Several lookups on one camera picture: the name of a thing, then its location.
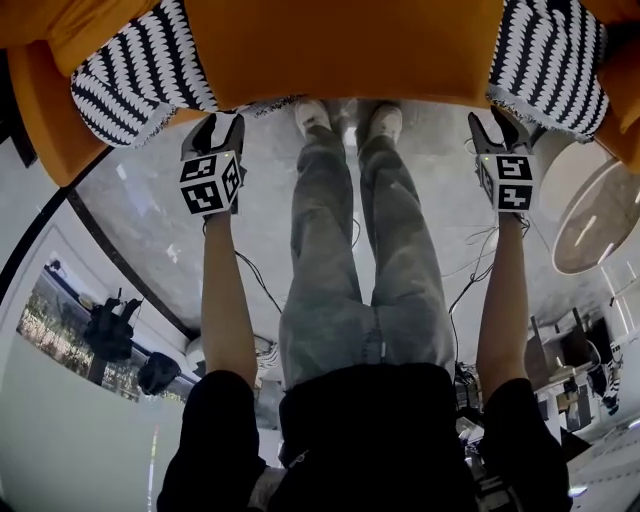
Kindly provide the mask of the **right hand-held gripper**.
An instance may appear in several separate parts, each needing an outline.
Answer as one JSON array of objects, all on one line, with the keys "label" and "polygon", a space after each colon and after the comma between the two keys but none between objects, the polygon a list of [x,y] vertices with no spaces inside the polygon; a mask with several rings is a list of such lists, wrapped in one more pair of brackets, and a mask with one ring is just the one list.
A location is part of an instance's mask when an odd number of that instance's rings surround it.
[{"label": "right hand-held gripper", "polygon": [[505,146],[489,138],[476,114],[468,114],[476,150],[476,175],[496,213],[524,214],[532,205],[537,170],[526,127],[495,105],[491,106],[491,113],[501,129]]}]

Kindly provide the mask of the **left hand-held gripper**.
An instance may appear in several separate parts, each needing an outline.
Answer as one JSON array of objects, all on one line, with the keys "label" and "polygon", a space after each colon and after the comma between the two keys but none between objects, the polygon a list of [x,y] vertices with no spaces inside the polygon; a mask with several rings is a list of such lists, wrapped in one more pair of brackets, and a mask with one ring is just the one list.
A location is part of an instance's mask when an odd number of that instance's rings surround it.
[{"label": "left hand-held gripper", "polygon": [[241,164],[245,119],[237,114],[224,142],[214,147],[212,134],[217,115],[203,119],[182,145],[179,188],[189,213],[207,217],[238,211],[238,194],[246,169]]}]

